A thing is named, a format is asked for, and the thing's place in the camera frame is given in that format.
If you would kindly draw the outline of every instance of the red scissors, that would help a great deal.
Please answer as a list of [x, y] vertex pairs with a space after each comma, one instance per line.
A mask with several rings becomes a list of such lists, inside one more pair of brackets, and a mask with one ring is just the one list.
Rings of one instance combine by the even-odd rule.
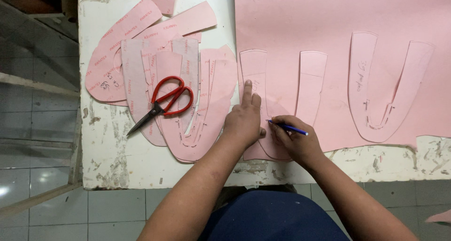
[[[158, 90], [160, 89], [161, 85], [163, 83], [165, 83], [166, 81], [171, 80], [171, 79], [175, 79], [175, 80], [179, 81], [178, 88], [176, 88], [175, 90], [171, 91], [170, 93], [164, 95], [163, 97], [155, 100], [156, 99], [156, 95], [158, 94]], [[185, 90], [188, 90], [188, 92], [189, 92], [189, 103], [188, 103], [188, 105], [186, 105], [184, 108], [182, 108], [180, 110], [168, 112], [169, 108], [171, 108], [171, 106], [174, 104], [174, 102], [179, 98], [179, 96]], [[166, 100], [167, 98], [171, 97], [171, 96], [174, 96], [172, 98], [172, 100], [169, 102], [169, 104], [165, 108], [162, 108], [160, 106], [160, 103], [163, 102], [164, 100]], [[189, 87], [185, 86], [185, 82], [183, 82], [183, 79], [181, 79], [180, 77], [176, 77], [176, 76], [166, 77], [165, 79], [161, 80], [156, 85], [156, 87], [155, 87], [155, 89], [153, 91], [152, 100], [150, 101], [153, 104], [152, 110], [150, 110], [150, 112], [148, 112], [141, 120], [139, 120], [139, 122], [136, 123], [135, 126], [133, 126], [133, 128], [130, 130], [130, 132], [128, 132], [127, 135], [135, 132], [138, 128], [142, 127], [145, 123], [149, 122], [151, 119], [153, 119], [155, 116], [157, 116], [160, 113], [163, 113], [164, 116], [169, 116], [169, 115], [182, 113], [182, 112], [188, 110], [188, 108], [193, 103], [193, 99], [194, 99], [193, 91]]]

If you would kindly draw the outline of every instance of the blue pen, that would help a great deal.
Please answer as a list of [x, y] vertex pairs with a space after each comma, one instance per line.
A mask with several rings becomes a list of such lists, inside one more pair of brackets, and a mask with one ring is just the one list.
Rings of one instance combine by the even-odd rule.
[[297, 129], [295, 127], [286, 125], [284, 123], [275, 123], [276, 125], [278, 125], [279, 127], [285, 129], [286, 131], [291, 131], [291, 132], [298, 132], [299, 134], [303, 134], [303, 135], [308, 135], [308, 133], [304, 130], [301, 129]]

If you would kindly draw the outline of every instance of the worktable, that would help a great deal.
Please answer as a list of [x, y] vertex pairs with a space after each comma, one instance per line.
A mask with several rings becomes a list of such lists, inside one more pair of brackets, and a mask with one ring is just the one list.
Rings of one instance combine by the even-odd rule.
[[[78, 0], [83, 186], [149, 189], [170, 188], [192, 167], [177, 162], [167, 147], [157, 147], [141, 133], [125, 135], [135, 124], [128, 107], [102, 104], [84, 87], [87, 65], [104, 33], [140, 0]], [[234, 0], [176, 0], [174, 15], [208, 1], [217, 26], [202, 33], [199, 48], [224, 44], [236, 53]], [[238, 88], [232, 105], [239, 103]], [[354, 181], [449, 179], [451, 139], [420, 136], [418, 152], [404, 146], [363, 146], [327, 152]], [[314, 183], [297, 163], [242, 159], [226, 186]]]

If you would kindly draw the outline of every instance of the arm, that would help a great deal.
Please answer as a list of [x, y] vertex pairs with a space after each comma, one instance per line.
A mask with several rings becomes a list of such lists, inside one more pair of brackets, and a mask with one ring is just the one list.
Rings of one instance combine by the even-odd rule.
[[224, 131], [211, 149], [177, 182], [144, 226], [139, 241], [196, 240], [217, 197], [247, 147], [266, 131], [260, 128], [261, 98], [245, 83], [241, 105], [225, 118]]
[[272, 120], [308, 132], [308, 136], [288, 134], [270, 124], [292, 159], [306, 169], [324, 191], [354, 240], [417, 240], [401, 221], [323, 154], [311, 126], [289, 115], [273, 117]]

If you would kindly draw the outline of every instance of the forearm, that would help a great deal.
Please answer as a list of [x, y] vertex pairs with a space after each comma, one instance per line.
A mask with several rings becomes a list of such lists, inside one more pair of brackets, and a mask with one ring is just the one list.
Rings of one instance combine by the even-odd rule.
[[417, 240], [395, 216], [324, 154], [304, 163], [354, 240]]
[[221, 136], [158, 205], [138, 240], [196, 240], [243, 151]]

